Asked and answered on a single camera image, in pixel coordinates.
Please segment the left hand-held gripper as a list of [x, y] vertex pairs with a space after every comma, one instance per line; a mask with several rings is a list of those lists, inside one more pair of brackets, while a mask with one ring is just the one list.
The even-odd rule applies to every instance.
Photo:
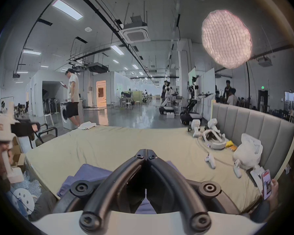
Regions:
[[[14, 102], [9, 102], [6, 113], [0, 113], [0, 143], [10, 143], [13, 148], [13, 139], [15, 137], [30, 136], [40, 130], [39, 123], [32, 123], [30, 120], [16, 120], [14, 116]], [[24, 181], [21, 168], [12, 166], [9, 163], [8, 152], [2, 153], [2, 158], [6, 168], [6, 174], [3, 179], [8, 179], [10, 183], [19, 183]]]

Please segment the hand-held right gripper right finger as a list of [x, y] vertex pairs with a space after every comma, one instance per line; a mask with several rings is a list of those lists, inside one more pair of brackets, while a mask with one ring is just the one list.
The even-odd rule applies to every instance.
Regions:
[[157, 214], [179, 212], [187, 234], [203, 234], [214, 224], [209, 211], [239, 215], [218, 183], [187, 180], [174, 167], [146, 150], [146, 198]]

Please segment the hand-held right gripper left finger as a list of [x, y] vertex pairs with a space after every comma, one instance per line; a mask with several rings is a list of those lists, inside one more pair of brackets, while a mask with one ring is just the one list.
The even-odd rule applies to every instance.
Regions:
[[146, 197], [146, 158], [141, 149], [105, 179], [74, 182], [52, 213], [82, 211], [77, 223], [87, 234], [104, 231], [111, 211], [135, 214]]

